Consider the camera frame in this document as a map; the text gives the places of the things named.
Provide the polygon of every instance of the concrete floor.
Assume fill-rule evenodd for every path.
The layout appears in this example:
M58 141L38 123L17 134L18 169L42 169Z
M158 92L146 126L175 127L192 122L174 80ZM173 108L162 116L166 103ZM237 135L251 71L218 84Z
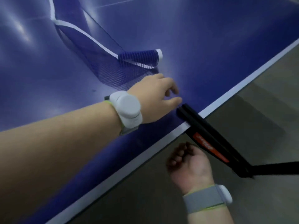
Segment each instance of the concrete floor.
M207 121L252 165L299 161L299 47L218 108ZM187 223L164 161L182 135L70 223ZM234 199L236 224L299 223L299 176L241 179L209 156L214 179Z

